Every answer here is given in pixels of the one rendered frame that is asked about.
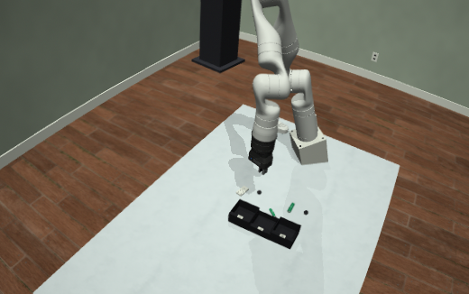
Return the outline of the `white domino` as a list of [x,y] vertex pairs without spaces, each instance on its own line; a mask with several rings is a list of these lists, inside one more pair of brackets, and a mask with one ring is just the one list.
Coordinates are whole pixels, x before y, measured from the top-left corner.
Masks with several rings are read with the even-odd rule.
[[249,190],[246,186],[241,187],[238,191],[236,191],[236,194],[239,196],[242,196],[247,190]]

